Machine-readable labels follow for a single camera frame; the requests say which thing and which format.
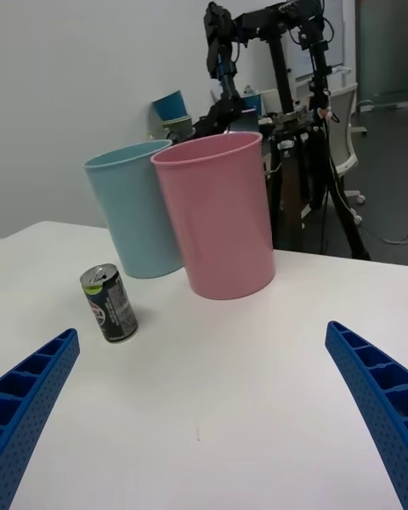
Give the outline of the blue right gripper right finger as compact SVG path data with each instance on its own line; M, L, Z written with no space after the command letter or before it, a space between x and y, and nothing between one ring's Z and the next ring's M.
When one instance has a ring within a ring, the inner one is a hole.
M401 506L408 507L408 371L337 321L325 346L343 377L386 468Z

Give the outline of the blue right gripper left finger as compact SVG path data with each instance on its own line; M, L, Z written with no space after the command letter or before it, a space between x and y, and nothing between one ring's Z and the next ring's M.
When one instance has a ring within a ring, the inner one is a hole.
M0 380L0 508L8 509L60 392L80 354L70 328Z

